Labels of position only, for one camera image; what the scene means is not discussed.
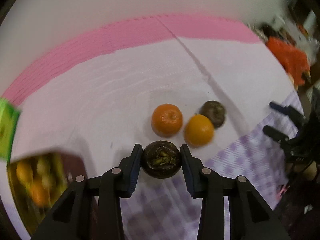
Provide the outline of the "dark brown mangosteen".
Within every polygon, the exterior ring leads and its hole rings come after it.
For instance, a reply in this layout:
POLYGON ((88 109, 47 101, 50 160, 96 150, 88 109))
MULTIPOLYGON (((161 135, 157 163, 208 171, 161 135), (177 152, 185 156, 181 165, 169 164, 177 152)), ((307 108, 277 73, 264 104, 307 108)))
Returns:
POLYGON ((144 148, 140 164, 146 174, 157 179, 174 176, 182 167, 182 155, 169 141, 155 141, 144 148))

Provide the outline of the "dimpled orange mandarin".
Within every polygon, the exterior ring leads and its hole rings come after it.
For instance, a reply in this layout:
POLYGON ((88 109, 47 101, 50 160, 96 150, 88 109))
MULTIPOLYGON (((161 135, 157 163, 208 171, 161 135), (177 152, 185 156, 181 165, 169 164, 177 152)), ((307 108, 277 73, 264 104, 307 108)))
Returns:
POLYGON ((172 104, 162 104, 155 108, 151 117, 151 127, 160 137, 176 135, 183 125, 183 115, 180 109, 172 104))

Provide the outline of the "purple plaid tablecloth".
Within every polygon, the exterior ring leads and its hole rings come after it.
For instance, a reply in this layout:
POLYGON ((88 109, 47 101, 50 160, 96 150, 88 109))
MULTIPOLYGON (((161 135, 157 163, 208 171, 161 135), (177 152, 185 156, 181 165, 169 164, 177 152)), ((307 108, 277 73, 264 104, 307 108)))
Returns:
POLYGON ((70 160, 69 174, 102 175, 135 144, 159 140, 218 174, 246 176, 271 208, 287 178, 284 154, 264 135, 296 128, 271 101, 300 107, 284 68, 261 41, 172 38, 125 49, 72 41, 52 50, 4 93, 21 109, 12 160, 49 151, 70 160))

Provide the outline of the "orange red cloth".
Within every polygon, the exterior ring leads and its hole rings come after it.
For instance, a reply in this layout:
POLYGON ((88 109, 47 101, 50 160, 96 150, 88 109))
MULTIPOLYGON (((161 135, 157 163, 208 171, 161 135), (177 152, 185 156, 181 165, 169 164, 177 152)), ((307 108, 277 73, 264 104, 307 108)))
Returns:
POLYGON ((303 73, 310 72, 306 53, 273 36, 268 39, 266 46, 280 62, 285 72, 292 77, 293 84, 297 87, 305 85, 303 73))

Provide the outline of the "red gold toffee tin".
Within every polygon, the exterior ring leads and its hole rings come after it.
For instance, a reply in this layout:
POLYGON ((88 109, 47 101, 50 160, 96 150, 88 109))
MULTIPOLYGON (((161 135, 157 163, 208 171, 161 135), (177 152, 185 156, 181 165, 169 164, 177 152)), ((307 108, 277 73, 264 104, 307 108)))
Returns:
POLYGON ((47 212, 77 176, 87 176, 84 162, 67 152, 40 152, 7 165, 12 197, 22 223, 33 235, 47 212))

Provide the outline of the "dark mangosteen with yellow spot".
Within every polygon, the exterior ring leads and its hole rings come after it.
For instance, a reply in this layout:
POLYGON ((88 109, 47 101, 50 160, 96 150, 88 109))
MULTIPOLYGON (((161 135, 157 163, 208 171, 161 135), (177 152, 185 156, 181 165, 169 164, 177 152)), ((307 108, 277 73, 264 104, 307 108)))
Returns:
POLYGON ((199 113, 207 117, 215 128, 220 128, 226 119, 225 107, 218 101, 210 100, 205 102, 199 113))

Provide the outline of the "smooth orange citrus fruit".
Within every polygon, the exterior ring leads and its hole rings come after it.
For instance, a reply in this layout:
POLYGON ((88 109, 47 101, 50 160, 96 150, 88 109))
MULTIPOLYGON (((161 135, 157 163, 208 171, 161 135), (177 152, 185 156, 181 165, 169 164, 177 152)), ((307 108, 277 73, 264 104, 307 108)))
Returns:
POLYGON ((184 129, 184 139, 192 147, 202 147, 210 143, 214 137, 215 128, 204 115, 192 116, 184 129))

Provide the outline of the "green tissue pack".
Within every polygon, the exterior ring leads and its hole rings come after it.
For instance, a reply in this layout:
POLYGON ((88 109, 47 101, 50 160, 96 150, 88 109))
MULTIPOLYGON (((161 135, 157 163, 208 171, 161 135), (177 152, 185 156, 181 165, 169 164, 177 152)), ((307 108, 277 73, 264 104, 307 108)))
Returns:
POLYGON ((0 106, 0 154, 1 160, 7 163, 21 112, 5 98, 1 98, 0 106))

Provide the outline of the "pink foam mat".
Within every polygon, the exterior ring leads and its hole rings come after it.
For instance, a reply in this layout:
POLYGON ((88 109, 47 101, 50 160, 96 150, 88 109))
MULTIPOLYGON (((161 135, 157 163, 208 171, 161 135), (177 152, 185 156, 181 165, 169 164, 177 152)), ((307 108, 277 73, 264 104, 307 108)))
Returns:
POLYGON ((177 37, 258 43, 240 21, 204 15, 155 15, 107 24, 81 34, 43 54, 31 63, 2 94, 13 105, 77 64, 118 50, 177 37))

